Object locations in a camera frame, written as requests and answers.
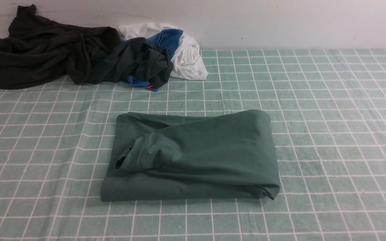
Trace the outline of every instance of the green plaid sheet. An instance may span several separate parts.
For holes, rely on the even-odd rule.
[[[0,240],[386,241],[386,49],[202,51],[159,92],[69,78],[0,90]],[[116,116],[272,119],[276,200],[102,203]]]

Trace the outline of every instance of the dark green sweatshirt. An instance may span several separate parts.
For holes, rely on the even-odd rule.
[[[279,189],[265,112],[217,117],[127,113],[117,117],[101,200],[274,199]]]

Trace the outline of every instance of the white wall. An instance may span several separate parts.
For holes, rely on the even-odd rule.
[[[80,26],[172,23],[202,49],[386,48],[386,0],[0,0],[0,37],[31,3]]]

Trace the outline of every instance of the grid pattern bedsheet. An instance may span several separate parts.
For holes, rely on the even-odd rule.
[[[157,93],[63,77],[0,90],[0,240],[386,241],[386,50],[202,51]],[[101,203],[116,116],[272,119],[276,200]]]

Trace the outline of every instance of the black clothing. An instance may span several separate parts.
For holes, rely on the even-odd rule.
[[[117,117],[101,200],[274,199],[280,189],[270,117],[127,113]]]
[[[153,88],[168,82],[173,63],[168,50],[145,38],[133,38],[115,47],[110,54],[100,51],[93,61],[88,83],[120,82],[129,75],[148,81]]]
[[[36,6],[18,6],[9,37],[0,39],[0,89],[23,89],[69,75],[75,84],[89,78],[98,51],[120,44],[111,27],[80,27],[35,15]]]

